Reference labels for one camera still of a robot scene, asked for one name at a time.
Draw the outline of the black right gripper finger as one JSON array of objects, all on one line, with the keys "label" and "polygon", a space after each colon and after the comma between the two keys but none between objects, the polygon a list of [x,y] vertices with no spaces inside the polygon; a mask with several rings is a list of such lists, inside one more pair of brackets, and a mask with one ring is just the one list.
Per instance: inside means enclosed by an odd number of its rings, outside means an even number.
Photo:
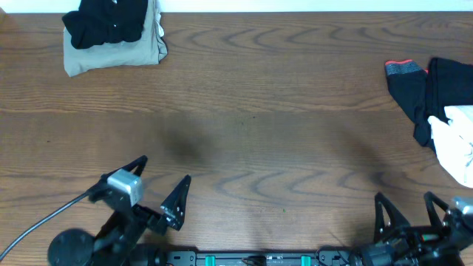
[{"label": "black right gripper finger", "polygon": [[411,226],[406,217],[381,192],[375,195],[374,243],[405,242]]},{"label": "black right gripper finger", "polygon": [[433,194],[431,191],[426,192],[423,198],[426,203],[426,209],[427,209],[431,226],[443,227],[443,222],[440,220],[440,217],[438,216],[435,206],[447,212],[449,209],[449,205],[446,202],[444,202],[442,199],[437,197],[435,194]]}]

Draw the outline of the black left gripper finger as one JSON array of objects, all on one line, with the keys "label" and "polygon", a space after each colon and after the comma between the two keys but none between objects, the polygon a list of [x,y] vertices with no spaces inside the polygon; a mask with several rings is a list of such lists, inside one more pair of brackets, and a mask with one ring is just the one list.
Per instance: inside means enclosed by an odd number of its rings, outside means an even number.
[{"label": "black left gripper finger", "polygon": [[122,167],[123,170],[132,172],[134,175],[140,177],[143,173],[144,168],[146,167],[148,161],[148,157],[143,155],[136,160],[132,161],[131,163]]},{"label": "black left gripper finger", "polygon": [[160,206],[167,226],[176,231],[179,231],[185,222],[186,203],[190,184],[191,176],[184,176]]}]

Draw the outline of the black polo shirt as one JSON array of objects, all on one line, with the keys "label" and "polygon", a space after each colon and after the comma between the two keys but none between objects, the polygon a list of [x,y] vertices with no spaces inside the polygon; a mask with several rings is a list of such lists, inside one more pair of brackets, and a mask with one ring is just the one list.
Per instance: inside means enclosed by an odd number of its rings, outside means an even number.
[{"label": "black polo shirt", "polygon": [[148,0],[81,0],[79,8],[62,17],[71,45],[85,50],[105,43],[141,39]]}]

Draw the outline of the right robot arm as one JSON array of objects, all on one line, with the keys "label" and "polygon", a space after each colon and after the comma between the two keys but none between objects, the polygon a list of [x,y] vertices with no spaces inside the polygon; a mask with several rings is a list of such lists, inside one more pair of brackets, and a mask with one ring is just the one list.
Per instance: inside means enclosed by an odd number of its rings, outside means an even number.
[{"label": "right robot arm", "polygon": [[423,196],[429,225],[412,226],[383,194],[375,195],[374,242],[353,249],[351,265],[455,266],[460,252],[472,246],[472,198],[452,204],[432,192]]}]

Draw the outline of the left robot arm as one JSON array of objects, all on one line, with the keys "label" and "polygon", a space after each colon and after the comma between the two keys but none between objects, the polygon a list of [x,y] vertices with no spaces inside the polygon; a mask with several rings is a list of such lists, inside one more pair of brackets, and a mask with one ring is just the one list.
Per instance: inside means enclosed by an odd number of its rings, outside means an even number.
[{"label": "left robot arm", "polygon": [[180,230],[186,216],[186,200],[191,184],[189,175],[177,184],[161,203],[160,213],[142,206],[143,173],[147,156],[143,155],[114,171],[102,174],[86,191],[90,202],[105,202],[113,213],[92,235],[80,228],[59,233],[47,251],[50,265],[166,265],[168,256],[156,245],[138,244],[145,231],[161,236],[169,228]]}]

